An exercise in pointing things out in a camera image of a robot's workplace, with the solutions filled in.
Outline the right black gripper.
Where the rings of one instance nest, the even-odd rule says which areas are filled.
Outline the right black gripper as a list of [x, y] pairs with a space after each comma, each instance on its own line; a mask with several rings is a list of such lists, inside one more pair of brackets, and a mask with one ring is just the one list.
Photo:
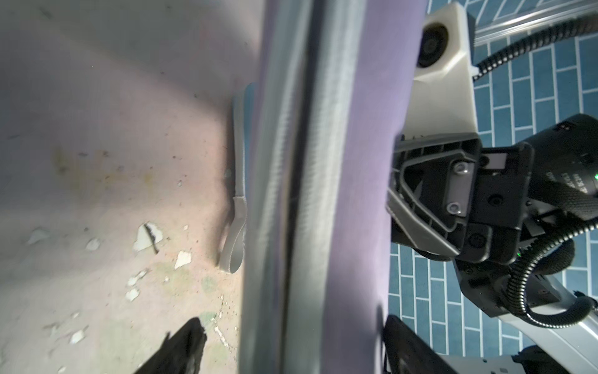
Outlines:
[[[445, 196], [454, 165], [480, 166], [461, 253], [402, 196]], [[470, 133], [397, 140], [388, 211], [411, 247], [457, 257], [459, 286], [488, 316], [538, 317], [562, 300], [548, 277], [573, 261], [574, 240], [597, 228], [597, 121], [578, 114], [515, 146]]]

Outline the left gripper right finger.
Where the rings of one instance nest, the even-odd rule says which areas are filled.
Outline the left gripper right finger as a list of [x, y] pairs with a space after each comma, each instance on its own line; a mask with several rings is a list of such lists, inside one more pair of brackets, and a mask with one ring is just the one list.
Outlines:
[[398, 316], [389, 315], [383, 329], [387, 373], [456, 374], [456, 371]]

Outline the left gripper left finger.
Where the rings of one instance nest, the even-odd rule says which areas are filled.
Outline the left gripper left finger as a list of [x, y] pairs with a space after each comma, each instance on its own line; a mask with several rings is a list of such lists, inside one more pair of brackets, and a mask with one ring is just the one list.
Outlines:
[[135, 374], [198, 374], [206, 331], [198, 317], [191, 318], [174, 335], [167, 335], [160, 348]]

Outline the white sleeve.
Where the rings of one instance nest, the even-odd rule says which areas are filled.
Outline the white sleeve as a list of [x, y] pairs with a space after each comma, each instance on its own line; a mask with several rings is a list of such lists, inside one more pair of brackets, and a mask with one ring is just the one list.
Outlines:
[[236, 273], [244, 259], [244, 237], [247, 221], [246, 182], [251, 144], [255, 84], [239, 91], [232, 102], [232, 125], [235, 150], [235, 190], [232, 198], [234, 216], [221, 251], [219, 268]]

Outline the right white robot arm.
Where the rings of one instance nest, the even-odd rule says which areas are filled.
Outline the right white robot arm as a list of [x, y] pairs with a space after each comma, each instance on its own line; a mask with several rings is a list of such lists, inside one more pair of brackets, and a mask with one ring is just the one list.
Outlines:
[[565, 285], [597, 230], [597, 121], [512, 146], [476, 133], [398, 138], [389, 311], [454, 366], [597, 371], [597, 294]]

